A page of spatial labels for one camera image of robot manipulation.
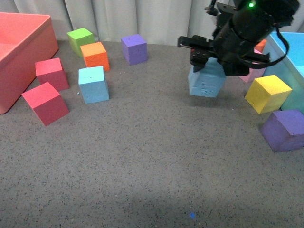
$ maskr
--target yellow cube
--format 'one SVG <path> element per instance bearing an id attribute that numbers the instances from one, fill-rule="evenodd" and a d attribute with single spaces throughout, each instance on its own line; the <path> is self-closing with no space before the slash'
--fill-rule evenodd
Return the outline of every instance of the yellow cube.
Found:
<path id="1" fill-rule="evenodd" d="M 291 91 L 292 88 L 280 78 L 276 75 L 270 75 L 256 78 L 252 82 L 245 99 L 257 113 L 268 113 L 279 109 Z"/>

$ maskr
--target purple cube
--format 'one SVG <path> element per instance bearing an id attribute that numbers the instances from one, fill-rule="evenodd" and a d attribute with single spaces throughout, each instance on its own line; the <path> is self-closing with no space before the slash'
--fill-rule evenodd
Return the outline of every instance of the purple cube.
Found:
<path id="1" fill-rule="evenodd" d="M 148 60 L 147 42 L 140 35 L 121 38 L 123 56 L 129 65 L 134 65 Z"/>
<path id="2" fill-rule="evenodd" d="M 295 109 L 275 111 L 261 133 L 275 152 L 300 149 L 304 146 L 304 115 Z"/>

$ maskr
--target pink container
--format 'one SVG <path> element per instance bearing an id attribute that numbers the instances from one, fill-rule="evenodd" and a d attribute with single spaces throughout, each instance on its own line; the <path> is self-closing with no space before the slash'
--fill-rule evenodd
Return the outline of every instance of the pink container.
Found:
<path id="1" fill-rule="evenodd" d="M 35 62 L 58 51 L 49 15 L 0 12 L 0 114 L 6 113 L 35 79 Z"/>

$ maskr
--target red cube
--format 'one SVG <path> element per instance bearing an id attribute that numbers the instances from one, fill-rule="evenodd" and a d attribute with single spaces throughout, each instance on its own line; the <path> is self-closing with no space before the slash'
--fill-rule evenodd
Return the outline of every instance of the red cube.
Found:
<path id="1" fill-rule="evenodd" d="M 49 82 L 58 91 L 70 87 L 60 58 L 36 62 L 35 67 L 36 76 L 41 84 Z"/>
<path id="2" fill-rule="evenodd" d="M 45 126 L 69 113 L 63 98 L 49 82 L 24 92 L 22 96 Z"/>

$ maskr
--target green cube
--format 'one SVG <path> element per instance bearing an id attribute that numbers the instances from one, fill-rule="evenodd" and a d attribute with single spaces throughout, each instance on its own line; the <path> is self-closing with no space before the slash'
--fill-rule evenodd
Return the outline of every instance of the green cube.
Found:
<path id="1" fill-rule="evenodd" d="M 82 57 L 82 51 L 80 49 L 80 46 L 95 43 L 93 33 L 85 28 L 80 28 L 68 32 L 67 36 L 68 40 L 70 41 L 72 50 L 80 57 Z"/>

